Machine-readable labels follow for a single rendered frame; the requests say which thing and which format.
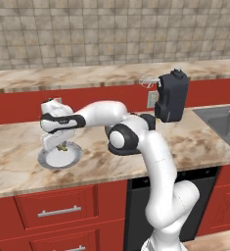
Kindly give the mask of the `red drawer front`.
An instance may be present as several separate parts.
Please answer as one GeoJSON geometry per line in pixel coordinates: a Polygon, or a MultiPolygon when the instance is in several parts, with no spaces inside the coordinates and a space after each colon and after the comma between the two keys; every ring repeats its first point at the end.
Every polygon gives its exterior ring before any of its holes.
{"type": "Polygon", "coordinates": [[[95,188],[92,185],[20,195],[15,197],[15,201],[25,228],[51,226],[96,216],[95,188]],[[81,211],[44,218],[37,217],[37,214],[43,210],[49,212],[72,208],[74,205],[80,206],[81,211]]]}
{"type": "Polygon", "coordinates": [[[97,229],[68,230],[55,236],[39,237],[32,240],[30,245],[33,251],[65,251],[79,245],[85,246],[85,251],[97,251],[98,237],[97,229]]]}

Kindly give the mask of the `red cupboard door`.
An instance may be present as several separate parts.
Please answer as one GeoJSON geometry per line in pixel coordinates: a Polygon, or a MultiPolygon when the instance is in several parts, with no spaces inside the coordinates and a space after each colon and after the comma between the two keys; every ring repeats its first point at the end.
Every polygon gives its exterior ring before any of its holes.
{"type": "Polygon", "coordinates": [[[219,172],[197,236],[230,230],[230,165],[219,172]]]}

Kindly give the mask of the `grey round plate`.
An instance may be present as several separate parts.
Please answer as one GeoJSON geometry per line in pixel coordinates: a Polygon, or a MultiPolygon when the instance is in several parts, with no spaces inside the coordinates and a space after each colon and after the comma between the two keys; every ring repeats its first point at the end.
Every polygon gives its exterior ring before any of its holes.
{"type": "Polygon", "coordinates": [[[50,151],[42,149],[38,154],[38,163],[50,170],[67,169],[77,164],[82,153],[80,146],[70,141],[65,141],[61,145],[66,146],[68,151],[59,151],[58,146],[50,151]]]}

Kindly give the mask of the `grey sink basin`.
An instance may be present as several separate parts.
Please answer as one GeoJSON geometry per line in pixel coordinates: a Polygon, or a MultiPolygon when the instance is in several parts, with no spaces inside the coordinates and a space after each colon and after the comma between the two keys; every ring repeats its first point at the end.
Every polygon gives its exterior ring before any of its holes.
{"type": "Polygon", "coordinates": [[[194,109],[193,112],[230,146],[230,106],[194,109]]]}

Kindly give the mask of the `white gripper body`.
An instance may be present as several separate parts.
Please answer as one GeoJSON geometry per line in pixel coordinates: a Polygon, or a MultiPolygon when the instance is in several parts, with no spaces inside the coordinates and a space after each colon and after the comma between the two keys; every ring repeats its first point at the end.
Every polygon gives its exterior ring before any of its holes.
{"type": "Polygon", "coordinates": [[[74,135],[74,129],[59,130],[55,133],[45,133],[42,135],[43,149],[45,151],[50,151],[74,135]]]}

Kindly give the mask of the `black dishwasher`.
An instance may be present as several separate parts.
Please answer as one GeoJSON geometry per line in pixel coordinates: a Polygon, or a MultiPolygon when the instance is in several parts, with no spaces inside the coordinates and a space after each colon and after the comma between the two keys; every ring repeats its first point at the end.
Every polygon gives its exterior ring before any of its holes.
{"type": "MultiPolygon", "coordinates": [[[[182,242],[195,239],[219,172],[220,167],[209,167],[177,173],[177,182],[190,180],[200,191],[200,199],[181,229],[182,242]]],[[[123,251],[140,251],[153,232],[145,216],[149,195],[150,180],[147,176],[128,181],[123,251]]]]}

